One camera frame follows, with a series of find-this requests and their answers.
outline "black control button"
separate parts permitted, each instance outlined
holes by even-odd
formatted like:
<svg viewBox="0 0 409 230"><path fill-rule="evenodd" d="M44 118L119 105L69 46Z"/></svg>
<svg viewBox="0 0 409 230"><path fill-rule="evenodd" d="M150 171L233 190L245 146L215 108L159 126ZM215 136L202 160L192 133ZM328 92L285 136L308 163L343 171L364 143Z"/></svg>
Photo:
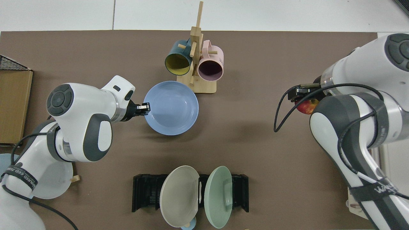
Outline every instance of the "black control button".
<svg viewBox="0 0 409 230"><path fill-rule="evenodd" d="M400 44L399 51L405 58L409 59L409 41Z"/></svg>
<svg viewBox="0 0 409 230"><path fill-rule="evenodd" d="M51 98L51 104L52 104L54 107L58 107L58 106L60 106L60 105L63 104L64 99L65 99L64 94L63 94L62 92L57 92L56 94L54 94L54 95L52 96L52 98Z"/></svg>
<svg viewBox="0 0 409 230"><path fill-rule="evenodd" d="M61 107L58 108L48 108L48 112L52 115L52 116L58 116L60 115L64 110Z"/></svg>
<svg viewBox="0 0 409 230"><path fill-rule="evenodd" d="M62 84L62 85L57 86L57 88L54 89L54 92L66 91L69 87L70 87L70 85L68 85L68 84Z"/></svg>
<svg viewBox="0 0 409 230"><path fill-rule="evenodd" d="M125 96L125 101L129 101L129 99L130 99L130 97L132 96L132 94L133 94L133 90L130 90L127 94L126 94L126 96Z"/></svg>
<svg viewBox="0 0 409 230"><path fill-rule="evenodd" d="M402 64L404 58L400 54L398 47L394 45L388 45L388 52L392 59L397 63L397 64Z"/></svg>
<svg viewBox="0 0 409 230"><path fill-rule="evenodd" d="M389 39L394 42L401 42L403 40L409 40L409 34L393 34L389 36Z"/></svg>
<svg viewBox="0 0 409 230"><path fill-rule="evenodd" d="M70 91L65 93L64 107L68 107L71 103L72 93Z"/></svg>

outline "dark teal mug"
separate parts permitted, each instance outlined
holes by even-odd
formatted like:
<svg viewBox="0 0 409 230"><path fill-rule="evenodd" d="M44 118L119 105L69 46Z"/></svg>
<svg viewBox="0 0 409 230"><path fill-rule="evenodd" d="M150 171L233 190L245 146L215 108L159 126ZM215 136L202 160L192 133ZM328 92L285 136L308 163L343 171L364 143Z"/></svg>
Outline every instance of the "dark teal mug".
<svg viewBox="0 0 409 230"><path fill-rule="evenodd" d="M188 40L178 40L173 44L171 51L165 58L166 69L174 75L185 75L189 72L192 58L190 51L192 45Z"/></svg>

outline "white floor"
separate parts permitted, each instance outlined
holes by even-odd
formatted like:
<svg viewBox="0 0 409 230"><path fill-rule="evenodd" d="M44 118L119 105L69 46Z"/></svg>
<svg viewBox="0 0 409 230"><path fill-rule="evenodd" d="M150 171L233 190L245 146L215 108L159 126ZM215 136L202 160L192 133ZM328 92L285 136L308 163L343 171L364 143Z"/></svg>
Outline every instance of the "white floor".
<svg viewBox="0 0 409 230"><path fill-rule="evenodd" d="M190 30L198 0L0 0L0 31ZM393 0L204 0L203 30L407 32Z"/></svg>

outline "mug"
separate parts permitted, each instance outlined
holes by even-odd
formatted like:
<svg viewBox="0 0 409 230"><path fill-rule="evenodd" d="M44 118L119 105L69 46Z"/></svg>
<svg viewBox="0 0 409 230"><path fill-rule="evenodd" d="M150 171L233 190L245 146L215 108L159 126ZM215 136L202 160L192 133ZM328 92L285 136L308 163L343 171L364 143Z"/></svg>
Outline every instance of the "mug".
<svg viewBox="0 0 409 230"><path fill-rule="evenodd" d="M176 41L165 58L166 69L178 76L187 74L192 63L192 58L190 57L191 49L190 38L188 40Z"/></svg>
<svg viewBox="0 0 409 230"><path fill-rule="evenodd" d="M203 42L202 57L198 64L198 75L206 81L217 81L223 76L224 54L218 46L211 45L210 40Z"/></svg>

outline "black strap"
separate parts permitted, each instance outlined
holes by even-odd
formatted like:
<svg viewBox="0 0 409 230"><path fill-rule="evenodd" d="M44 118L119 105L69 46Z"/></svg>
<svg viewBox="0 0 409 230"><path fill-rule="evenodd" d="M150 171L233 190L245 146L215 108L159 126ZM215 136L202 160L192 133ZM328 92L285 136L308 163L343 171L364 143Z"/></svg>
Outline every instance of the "black strap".
<svg viewBox="0 0 409 230"><path fill-rule="evenodd" d="M396 194L398 189L387 177L383 177L376 183L353 187L349 190L357 202L375 201L385 196Z"/></svg>
<svg viewBox="0 0 409 230"><path fill-rule="evenodd" d="M31 175L29 172L27 172L24 168L21 168L16 165L10 165L6 171L1 175L3 176L5 174L12 175L17 177L18 179L22 180L26 185L28 185L31 190L34 190L34 188L37 186L38 181L33 175Z"/></svg>
<svg viewBox="0 0 409 230"><path fill-rule="evenodd" d="M388 136L389 119L386 105L379 98L365 92L358 92L354 95L362 98L375 112L375 136L368 147L378 147L385 142Z"/></svg>

